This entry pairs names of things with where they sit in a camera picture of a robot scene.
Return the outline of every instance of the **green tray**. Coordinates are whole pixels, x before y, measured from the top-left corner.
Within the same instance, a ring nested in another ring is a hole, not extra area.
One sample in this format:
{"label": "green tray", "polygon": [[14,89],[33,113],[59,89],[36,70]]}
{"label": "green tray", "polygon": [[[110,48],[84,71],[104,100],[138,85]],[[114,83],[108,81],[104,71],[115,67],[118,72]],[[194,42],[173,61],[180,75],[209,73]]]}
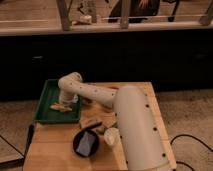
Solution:
{"label": "green tray", "polygon": [[49,79],[45,82],[40,101],[36,110],[35,122],[56,124],[56,123],[77,123],[80,120],[82,98],[73,104],[71,112],[61,113],[50,109],[50,106],[58,102],[59,88],[57,79]]}

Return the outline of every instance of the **person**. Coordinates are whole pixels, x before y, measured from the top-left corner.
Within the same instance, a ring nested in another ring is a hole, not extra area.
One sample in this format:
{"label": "person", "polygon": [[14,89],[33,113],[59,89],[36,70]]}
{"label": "person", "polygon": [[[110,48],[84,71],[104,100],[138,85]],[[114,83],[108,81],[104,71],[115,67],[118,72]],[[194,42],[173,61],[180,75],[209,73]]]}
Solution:
{"label": "person", "polygon": [[[145,16],[155,16],[158,13],[160,0],[132,0],[130,8],[130,23],[140,23]],[[118,17],[121,17],[122,0],[119,0],[112,9],[108,22],[117,22]]]}

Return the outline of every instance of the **floor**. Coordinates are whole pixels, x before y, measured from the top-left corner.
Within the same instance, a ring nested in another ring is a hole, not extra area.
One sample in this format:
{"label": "floor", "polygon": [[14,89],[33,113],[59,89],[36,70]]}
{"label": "floor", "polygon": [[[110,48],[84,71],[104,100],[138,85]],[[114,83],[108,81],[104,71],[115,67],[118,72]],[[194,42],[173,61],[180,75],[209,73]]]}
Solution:
{"label": "floor", "polygon": [[[178,134],[191,134],[213,147],[213,89],[158,92],[160,110],[170,140]],[[25,150],[28,125],[32,122],[38,100],[0,102],[0,134],[21,152]],[[191,165],[196,171],[213,170],[213,154],[197,141],[181,137],[173,143],[178,161]],[[17,154],[0,140],[1,157]],[[21,171],[21,167],[6,169]],[[178,171],[188,171],[178,165]]]}
{"label": "floor", "polygon": [[[70,20],[79,20],[82,15],[77,11],[80,2],[73,0]],[[96,13],[100,22],[106,23],[107,18],[118,0],[96,0]],[[211,0],[181,0],[175,21],[197,21],[207,10]],[[175,3],[160,1],[159,13],[146,22],[168,22]],[[60,17],[56,0],[3,0],[0,2],[0,29],[48,29],[60,28]]]}

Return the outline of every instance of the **food item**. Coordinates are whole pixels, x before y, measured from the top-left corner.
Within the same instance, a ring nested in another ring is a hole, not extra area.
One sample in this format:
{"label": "food item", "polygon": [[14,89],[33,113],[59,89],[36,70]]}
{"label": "food item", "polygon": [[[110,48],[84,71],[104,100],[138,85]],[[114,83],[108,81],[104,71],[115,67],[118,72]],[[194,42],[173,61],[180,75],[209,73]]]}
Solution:
{"label": "food item", "polygon": [[88,127],[93,127],[95,125],[101,125],[102,124],[102,120],[99,117],[86,117],[86,118],[82,118],[80,120],[80,127],[81,129],[85,129]]}
{"label": "food item", "polygon": [[113,147],[118,143],[119,137],[119,131],[117,128],[109,128],[104,133],[104,141],[110,147]]}
{"label": "food item", "polygon": [[58,110],[62,113],[72,111],[71,107],[64,106],[64,105],[61,105],[59,103],[54,103],[53,105],[50,106],[50,108],[53,109],[53,110]]}
{"label": "food item", "polygon": [[104,135],[104,132],[107,130],[108,128],[105,125],[101,125],[99,128],[96,129],[96,132],[100,135]]}

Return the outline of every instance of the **black cup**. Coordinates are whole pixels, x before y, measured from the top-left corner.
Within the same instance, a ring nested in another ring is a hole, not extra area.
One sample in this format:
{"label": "black cup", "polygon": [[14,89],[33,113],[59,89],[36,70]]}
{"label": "black cup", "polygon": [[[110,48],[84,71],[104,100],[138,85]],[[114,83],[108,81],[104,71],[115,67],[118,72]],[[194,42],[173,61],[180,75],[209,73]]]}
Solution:
{"label": "black cup", "polygon": [[[94,142],[92,143],[91,147],[90,147],[90,153],[89,155],[84,155],[80,152],[77,151],[78,147],[79,147],[79,144],[81,142],[81,139],[83,138],[83,136],[85,135],[85,133],[88,133],[90,134],[93,138],[94,138]],[[75,151],[75,153],[81,157],[90,157],[92,156],[93,154],[96,153],[96,151],[98,150],[98,147],[99,147],[99,137],[98,135],[92,131],[91,129],[85,129],[85,130],[82,130],[80,131],[75,137],[74,137],[74,140],[73,140],[73,150]]]}

